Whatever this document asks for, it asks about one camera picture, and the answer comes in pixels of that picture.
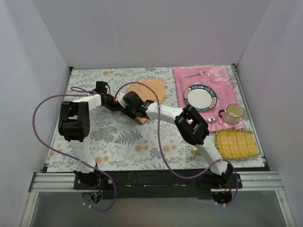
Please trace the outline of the orange satin napkin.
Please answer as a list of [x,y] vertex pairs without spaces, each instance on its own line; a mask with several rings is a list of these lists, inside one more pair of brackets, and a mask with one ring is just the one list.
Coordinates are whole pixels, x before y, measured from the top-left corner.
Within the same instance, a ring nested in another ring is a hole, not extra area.
[[[130,87],[127,89],[127,94],[130,91],[134,91],[139,95],[139,97],[143,100],[152,100],[154,103],[162,104],[166,99],[166,93],[164,89],[164,82],[162,78],[155,78],[155,79],[138,79],[135,82],[129,84]],[[145,118],[135,118],[140,124],[144,124],[148,121]]]

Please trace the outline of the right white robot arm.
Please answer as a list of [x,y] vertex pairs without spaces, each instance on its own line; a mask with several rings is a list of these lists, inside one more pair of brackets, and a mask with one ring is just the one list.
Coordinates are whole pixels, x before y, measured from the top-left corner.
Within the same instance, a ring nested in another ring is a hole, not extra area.
[[231,162],[224,159],[216,146],[212,143],[209,136],[208,124],[198,111],[191,105],[185,108],[175,108],[161,105],[159,98],[156,101],[146,100],[145,102],[131,91],[127,94],[118,92],[115,96],[116,101],[123,109],[130,111],[135,117],[157,120],[157,127],[160,127],[160,121],[175,125],[181,134],[183,140],[190,145],[195,146],[208,163],[208,167],[194,176],[181,176],[177,174],[165,159],[161,140],[160,129],[157,129],[158,144],[162,159],[167,168],[178,178],[192,180],[211,172],[207,177],[207,184],[211,188],[225,188],[230,185],[232,176],[235,176],[235,189],[239,188],[239,178]]

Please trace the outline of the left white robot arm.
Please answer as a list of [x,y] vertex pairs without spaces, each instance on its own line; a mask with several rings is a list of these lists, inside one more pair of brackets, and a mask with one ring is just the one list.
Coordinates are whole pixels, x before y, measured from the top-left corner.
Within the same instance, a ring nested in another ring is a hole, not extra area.
[[119,111],[121,105],[110,94],[109,84],[96,82],[96,87],[89,96],[74,101],[63,101],[60,109],[58,131],[68,141],[72,152],[79,160],[78,169],[74,171],[80,182],[90,189],[100,186],[96,162],[89,148],[88,135],[90,132],[89,112],[99,106],[111,111]]

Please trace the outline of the white plate green rim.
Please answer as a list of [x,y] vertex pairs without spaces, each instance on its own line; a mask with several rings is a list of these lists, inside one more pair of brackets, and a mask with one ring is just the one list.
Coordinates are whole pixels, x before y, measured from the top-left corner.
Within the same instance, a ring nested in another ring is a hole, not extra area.
[[187,105],[193,106],[199,112],[212,110],[218,101],[215,91],[202,84],[189,86],[184,91],[183,97]]

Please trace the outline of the yellow-green mug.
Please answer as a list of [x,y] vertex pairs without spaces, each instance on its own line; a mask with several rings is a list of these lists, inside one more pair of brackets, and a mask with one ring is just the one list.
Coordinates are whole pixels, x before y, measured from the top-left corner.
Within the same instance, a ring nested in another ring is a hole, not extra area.
[[196,154],[196,155],[201,155],[200,151],[199,151],[196,147],[193,147],[193,148],[191,149],[191,153],[192,153],[192,154]]

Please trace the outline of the silver fork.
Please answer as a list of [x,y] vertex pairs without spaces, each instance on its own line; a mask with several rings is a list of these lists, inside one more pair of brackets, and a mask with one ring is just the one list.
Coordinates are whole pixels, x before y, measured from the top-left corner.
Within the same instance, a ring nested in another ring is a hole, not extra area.
[[202,71],[202,72],[199,72],[197,74],[194,74],[194,75],[190,75],[190,76],[186,76],[183,78],[183,80],[186,80],[186,79],[189,79],[189,78],[192,78],[192,77],[196,77],[196,76],[202,76],[206,73],[206,71]]

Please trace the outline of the silver spoon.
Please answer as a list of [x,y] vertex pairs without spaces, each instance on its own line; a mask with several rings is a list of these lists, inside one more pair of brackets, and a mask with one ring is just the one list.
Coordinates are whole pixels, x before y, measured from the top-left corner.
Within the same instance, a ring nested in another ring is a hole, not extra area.
[[208,119],[207,119],[207,122],[208,122],[209,124],[213,124],[213,123],[216,123],[216,119],[215,119],[215,118],[208,118]]

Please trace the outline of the pink floral placemat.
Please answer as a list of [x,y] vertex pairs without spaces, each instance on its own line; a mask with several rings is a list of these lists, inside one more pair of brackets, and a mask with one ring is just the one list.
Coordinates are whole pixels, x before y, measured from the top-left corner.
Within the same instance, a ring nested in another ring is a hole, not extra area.
[[[183,80],[184,77],[206,71],[202,76],[192,77]],[[216,106],[207,112],[200,112],[200,115],[207,120],[208,118],[215,118],[216,123],[209,124],[209,131],[215,132],[221,129],[245,129],[243,120],[236,125],[227,124],[218,112],[225,109],[229,104],[237,104],[237,98],[232,87],[232,82],[229,77],[228,69],[225,66],[213,67],[197,67],[197,68],[177,68],[174,69],[174,79],[176,84],[177,99],[179,107],[186,107],[184,101],[184,91],[191,85],[202,84],[212,88],[217,94],[218,101]]]

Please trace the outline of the cream enamel mug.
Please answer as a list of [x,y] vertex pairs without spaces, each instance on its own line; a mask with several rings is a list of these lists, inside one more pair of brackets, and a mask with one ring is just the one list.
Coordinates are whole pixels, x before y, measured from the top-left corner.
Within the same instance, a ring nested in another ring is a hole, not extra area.
[[244,109],[238,104],[230,104],[225,110],[220,110],[218,115],[227,124],[236,125],[241,121],[241,118],[244,115]]

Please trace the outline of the yellow woven bamboo basket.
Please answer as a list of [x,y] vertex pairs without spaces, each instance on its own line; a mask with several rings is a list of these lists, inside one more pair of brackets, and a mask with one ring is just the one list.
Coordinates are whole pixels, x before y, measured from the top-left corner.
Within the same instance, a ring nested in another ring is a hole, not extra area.
[[215,146],[223,158],[235,160],[260,155],[252,131],[223,129],[215,134]]

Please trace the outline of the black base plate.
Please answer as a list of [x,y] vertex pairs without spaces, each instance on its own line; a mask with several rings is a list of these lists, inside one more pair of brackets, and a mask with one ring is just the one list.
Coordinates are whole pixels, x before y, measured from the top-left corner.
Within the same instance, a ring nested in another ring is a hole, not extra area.
[[[95,202],[101,199],[110,200],[132,198],[198,198],[211,200],[214,198],[212,190],[222,192],[230,200],[231,191],[235,189],[235,176],[231,177],[230,185],[224,188],[211,188],[207,177],[211,172],[192,180],[176,177],[169,170],[141,170],[141,171],[108,171],[106,174],[98,172],[101,183],[91,189],[80,182],[75,174],[75,190],[92,191],[91,198]],[[240,175],[239,189],[242,188]]]

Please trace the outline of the aluminium frame rail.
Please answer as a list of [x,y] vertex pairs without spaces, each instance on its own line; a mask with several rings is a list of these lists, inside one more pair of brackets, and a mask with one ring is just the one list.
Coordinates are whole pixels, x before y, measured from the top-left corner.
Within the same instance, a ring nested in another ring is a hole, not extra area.
[[239,171],[205,189],[167,170],[111,171],[93,187],[75,173],[36,173],[23,227],[294,227],[278,172]]

